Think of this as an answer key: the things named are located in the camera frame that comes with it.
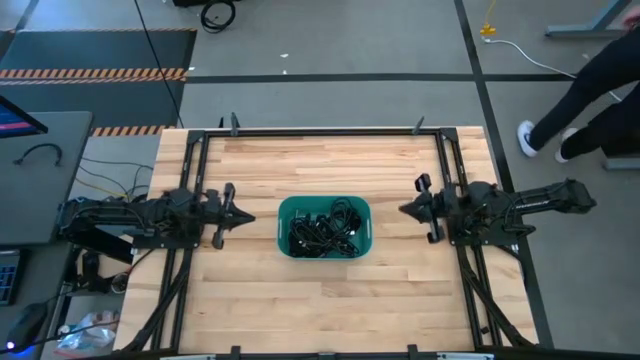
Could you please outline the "teal plastic bin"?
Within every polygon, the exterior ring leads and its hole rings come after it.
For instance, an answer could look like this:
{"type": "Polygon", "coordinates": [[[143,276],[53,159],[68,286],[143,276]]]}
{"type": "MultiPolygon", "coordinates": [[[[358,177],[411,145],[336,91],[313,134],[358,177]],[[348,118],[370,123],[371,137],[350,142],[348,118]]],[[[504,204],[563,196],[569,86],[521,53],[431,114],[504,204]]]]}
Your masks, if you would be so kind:
{"type": "Polygon", "coordinates": [[[279,207],[277,245],[294,259],[354,260],[372,249],[372,225],[361,197],[291,196],[279,207]]]}

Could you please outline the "keyboard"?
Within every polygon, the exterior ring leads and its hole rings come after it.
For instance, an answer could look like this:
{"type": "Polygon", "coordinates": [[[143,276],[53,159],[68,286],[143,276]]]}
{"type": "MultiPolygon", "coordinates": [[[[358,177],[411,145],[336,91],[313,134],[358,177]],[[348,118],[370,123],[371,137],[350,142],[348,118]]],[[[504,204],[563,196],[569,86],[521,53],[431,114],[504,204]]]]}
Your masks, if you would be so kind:
{"type": "Polygon", "coordinates": [[[17,296],[22,273],[22,251],[0,251],[0,306],[10,306],[17,296]]]}

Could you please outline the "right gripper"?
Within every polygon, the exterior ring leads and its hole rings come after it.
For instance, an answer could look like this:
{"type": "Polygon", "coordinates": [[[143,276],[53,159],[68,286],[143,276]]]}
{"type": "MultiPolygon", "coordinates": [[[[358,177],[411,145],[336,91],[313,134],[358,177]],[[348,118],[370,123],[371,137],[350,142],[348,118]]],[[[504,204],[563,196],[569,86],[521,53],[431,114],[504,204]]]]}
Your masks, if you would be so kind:
{"type": "Polygon", "coordinates": [[[439,225],[438,220],[445,219],[451,211],[453,186],[446,184],[438,193],[432,194],[429,190],[432,182],[427,173],[422,173],[414,185],[419,195],[414,200],[401,205],[399,210],[419,223],[427,222],[431,228],[427,233],[427,240],[435,244],[445,238],[444,228],[439,225]]]}

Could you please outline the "computer monitor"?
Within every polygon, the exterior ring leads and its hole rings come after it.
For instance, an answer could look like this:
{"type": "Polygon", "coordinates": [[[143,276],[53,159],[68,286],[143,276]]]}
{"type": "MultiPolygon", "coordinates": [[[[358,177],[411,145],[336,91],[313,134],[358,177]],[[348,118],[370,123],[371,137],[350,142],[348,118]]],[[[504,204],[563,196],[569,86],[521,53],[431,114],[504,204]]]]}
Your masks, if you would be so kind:
{"type": "Polygon", "coordinates": [[[48,127],[0,95],[0,138],[46,134],[48,127]]]}

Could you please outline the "black computer mouse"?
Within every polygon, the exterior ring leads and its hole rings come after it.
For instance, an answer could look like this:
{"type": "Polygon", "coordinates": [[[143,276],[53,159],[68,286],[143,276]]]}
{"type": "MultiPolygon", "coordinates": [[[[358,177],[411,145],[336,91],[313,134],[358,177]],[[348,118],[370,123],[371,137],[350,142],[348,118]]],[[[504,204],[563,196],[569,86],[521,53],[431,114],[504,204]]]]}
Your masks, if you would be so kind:
{"type": "Polygon", "coordinates": [[[27,305],[11,325],[6,337],[8,352],[19,353],[29,348],[36,340],[48,314],[44,302],[27,305]]]}

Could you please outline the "clear plastic bag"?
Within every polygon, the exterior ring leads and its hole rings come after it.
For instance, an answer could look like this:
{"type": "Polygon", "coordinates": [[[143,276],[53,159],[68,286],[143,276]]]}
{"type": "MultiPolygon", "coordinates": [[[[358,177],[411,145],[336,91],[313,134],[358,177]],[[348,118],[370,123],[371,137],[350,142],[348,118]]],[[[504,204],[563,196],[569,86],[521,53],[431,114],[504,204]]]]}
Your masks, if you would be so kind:
{"type": "Polygon", "coordinates": [[[118,311],[104,310],[88,313],[76,323],[60,326],[57,330],[60,338],[56,341],[54,353],[79,358],[110,347],[116,337],[119,320],[118,311]]]}

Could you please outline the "black hazard-striped floor mat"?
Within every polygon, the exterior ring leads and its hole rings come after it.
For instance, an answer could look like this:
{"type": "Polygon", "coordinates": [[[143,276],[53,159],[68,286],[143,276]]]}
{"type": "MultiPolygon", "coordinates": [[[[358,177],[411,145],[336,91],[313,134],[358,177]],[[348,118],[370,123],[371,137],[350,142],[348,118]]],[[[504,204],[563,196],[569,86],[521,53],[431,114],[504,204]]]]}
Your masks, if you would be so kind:
{"type": "Polygon", "coordinates": [[[156,135],[179,125],[194,28],[0,34],[0,95],[27,112],[87,111],[91,133],[156,135]]]}

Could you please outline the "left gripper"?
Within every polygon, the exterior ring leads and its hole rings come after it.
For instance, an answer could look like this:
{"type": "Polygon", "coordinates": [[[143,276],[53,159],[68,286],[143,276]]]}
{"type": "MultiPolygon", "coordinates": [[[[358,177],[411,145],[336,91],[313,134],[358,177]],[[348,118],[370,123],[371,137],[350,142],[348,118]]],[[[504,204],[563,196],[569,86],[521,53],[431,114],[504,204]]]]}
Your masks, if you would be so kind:
{"type": "Polygon", "coordinates": [[[221,250],[224,247],[224,232],[252,223],[255,216],[232,206],[235,196],[235,186],[228,182],[223,189],[223,196],[218,190],[208,189],[203,195],[206,202],[203,205],[202,220],[205,224],[213,224],[217,229],[213,235],[212,245],[215,249],[221,250]]]}

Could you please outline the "black desk support bar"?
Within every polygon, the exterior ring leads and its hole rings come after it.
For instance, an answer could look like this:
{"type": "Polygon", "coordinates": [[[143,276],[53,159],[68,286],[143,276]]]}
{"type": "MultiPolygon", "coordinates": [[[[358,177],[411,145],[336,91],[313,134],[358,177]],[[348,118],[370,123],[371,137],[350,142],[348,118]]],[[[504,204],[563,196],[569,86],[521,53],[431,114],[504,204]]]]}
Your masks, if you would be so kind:
{"type": "Polygon", "coordinates": [[[122,263],[131,264],[133,261],[129,242],[100,230],[75,233],[63,237],[63,240],[122,263]]]}

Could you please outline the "person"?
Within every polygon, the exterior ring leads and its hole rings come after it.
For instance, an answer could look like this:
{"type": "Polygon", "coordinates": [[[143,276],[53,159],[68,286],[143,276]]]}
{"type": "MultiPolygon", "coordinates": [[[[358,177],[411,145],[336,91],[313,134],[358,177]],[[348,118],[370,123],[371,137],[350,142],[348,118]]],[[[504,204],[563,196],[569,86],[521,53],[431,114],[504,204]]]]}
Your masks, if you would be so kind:
{"type": "Polygon", "coordinates": [[[640,129],[640,5],[624,15],[622,24],[626,33],[588,61],[569,90],[540,121],[519,124],[517,139],[525,156],[536,156],[551,138],[561,134],[555,157],[566,163],[640,129]],[[600,112],[587,126],[570,126],[600,96],[632,82],[636,86],[623,100],[600,112]]]}

